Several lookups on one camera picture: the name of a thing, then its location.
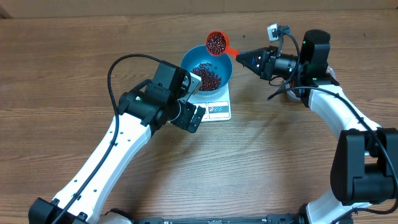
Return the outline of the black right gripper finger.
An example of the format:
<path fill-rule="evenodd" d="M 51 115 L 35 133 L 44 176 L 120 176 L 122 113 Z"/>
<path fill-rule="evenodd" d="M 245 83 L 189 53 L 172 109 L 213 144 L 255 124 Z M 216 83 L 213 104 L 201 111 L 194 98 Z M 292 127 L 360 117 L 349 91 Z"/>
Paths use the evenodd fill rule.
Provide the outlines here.
<path fill-rule="evenodd" d="M 263 62 L 269 53 L 268 47 L 243 52 L 236 56 L 237 62 Z"/>
<path fill-rule="evenodd" d="M 256 75 L 261 75 L 263 72 L 263 60 L 258 58 L 237 58 L 237 62 L 239 62 L 242 66 L 246 67 Z"/>

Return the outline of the red measuring scoop blue handle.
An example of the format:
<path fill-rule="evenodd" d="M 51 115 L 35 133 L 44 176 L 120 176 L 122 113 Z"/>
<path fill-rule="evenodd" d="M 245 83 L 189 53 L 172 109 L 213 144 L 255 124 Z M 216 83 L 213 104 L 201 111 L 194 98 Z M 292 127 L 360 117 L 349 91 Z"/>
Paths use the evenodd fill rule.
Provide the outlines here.
<path fill-rule="evenodd" d="M 228 36 L 224 32 L 218 30 L 208 34 L 205 46 L 207 51 L 214 56 L 228 54 L 231 58 L 236 58 L 241 54 L 240 51 L 229 46 Z"/>

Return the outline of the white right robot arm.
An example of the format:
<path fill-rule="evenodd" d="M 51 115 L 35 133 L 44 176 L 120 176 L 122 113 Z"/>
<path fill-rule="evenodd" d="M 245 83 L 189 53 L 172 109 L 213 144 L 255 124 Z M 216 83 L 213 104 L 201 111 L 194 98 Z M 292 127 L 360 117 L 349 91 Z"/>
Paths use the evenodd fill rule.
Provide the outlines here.
<path fill-rule="evenodd" d="M 278 93 L 293 93 L 315 112 L 338 139 L 330 189 L 302 205 L 297 214 L 268 215 L 267 223 L 351 223 L 358 212 L 397 200 L 397 130 L 367 118 L 345 96 L 328 71 L 329 33 L 308 30 L 295 44 L 297 54 L 269 46 L 240 53 L 237 62 L 259 78 L 284 82 Z"/>

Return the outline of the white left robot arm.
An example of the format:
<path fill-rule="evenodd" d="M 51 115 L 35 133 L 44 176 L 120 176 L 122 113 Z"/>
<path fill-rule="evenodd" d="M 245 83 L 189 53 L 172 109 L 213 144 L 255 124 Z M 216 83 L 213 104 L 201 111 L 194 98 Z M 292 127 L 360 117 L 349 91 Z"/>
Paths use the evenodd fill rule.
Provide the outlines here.
<path fill-rule="evenodd" d="M 162 61 L 153 79 L 125 92 L 108 132 L 76 176 L 47 202 L 38 198 L 29 223 L 97 223 L 104 204 L 131 159 L 166 123 L 195 133 L 205 109 L 188 102 L 199 76 Z"/>

